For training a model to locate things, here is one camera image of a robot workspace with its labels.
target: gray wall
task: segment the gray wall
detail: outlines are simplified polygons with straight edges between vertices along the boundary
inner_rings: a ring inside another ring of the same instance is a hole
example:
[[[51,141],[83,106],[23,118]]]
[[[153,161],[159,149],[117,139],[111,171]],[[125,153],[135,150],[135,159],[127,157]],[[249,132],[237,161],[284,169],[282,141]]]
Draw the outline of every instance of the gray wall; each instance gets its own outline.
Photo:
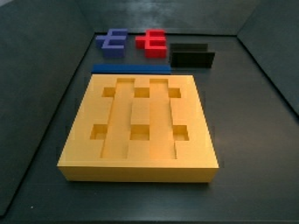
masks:
[[[0,7],[0,215],[92,37],[71,0],[15,0]]]
[[[264,0],[237,38],[299,115],[299,1]]]
[[[12,2],[13,0],[0,0],[0,6],[5,5],[7,3]]]
[[[128,28],[144,32],[237,35],[260,0],[76,0],[95,32]]]

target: yellow tray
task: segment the yellow tray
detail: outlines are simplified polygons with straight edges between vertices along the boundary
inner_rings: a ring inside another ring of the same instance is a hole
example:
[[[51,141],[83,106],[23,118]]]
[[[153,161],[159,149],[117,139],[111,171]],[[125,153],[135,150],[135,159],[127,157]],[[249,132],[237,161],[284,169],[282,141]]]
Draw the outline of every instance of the yellow tray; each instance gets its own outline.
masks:
[[[93,74],[57,166],[75,181],[211,182],[219,164],[192,76]]]

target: blue lego-like piece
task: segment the blue lego-like piece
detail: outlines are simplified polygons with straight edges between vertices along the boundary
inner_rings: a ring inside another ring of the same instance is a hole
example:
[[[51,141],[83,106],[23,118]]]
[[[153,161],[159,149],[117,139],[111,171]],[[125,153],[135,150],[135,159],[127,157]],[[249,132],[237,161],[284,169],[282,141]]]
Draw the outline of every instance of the blue lego-like piece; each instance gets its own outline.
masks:
[[[127,29],[109,29],[107,36],[96,36],[96,46],[103,50],[104,58],[124,58]]]
[[[92,67],[93,74],[171,74],[171,66],[148,65],[109,65],[99,64]]]

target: red lego-like piece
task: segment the red lego-like piece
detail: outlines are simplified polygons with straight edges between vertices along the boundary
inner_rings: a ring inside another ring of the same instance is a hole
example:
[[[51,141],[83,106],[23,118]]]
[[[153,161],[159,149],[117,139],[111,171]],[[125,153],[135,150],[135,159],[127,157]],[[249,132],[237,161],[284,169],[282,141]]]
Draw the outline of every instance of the red lego-like piece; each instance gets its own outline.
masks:
[[[135,37],[135,47],[144,49],[144,56],[147,58],[165,58],[167,46],[164,30],[147,30],[144,36]]]

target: toy block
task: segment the toy block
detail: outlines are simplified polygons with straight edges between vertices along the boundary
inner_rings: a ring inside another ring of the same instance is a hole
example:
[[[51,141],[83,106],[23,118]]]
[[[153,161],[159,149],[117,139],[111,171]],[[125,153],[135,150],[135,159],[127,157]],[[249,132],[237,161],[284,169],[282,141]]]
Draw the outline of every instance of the toy block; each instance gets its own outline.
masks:
[[[69,181],[211,182],[219,163],[191,75],[92,75],[60,154]]]
[[[111,65],[99,64],[92,67],[93,74],[171,74],[169,66]]]
[[[165,58],[167,46],[164,30],[151,29],[144,36],[135,37],[135,47],[144,49],[147,58]]]
[[[107,36],[96,36],[96,46],[104,58],[125,57],[127,29],[109,29]]]
[[[215,52],[207,51],[208,44],[171,44],[171,66],[211,68]]]

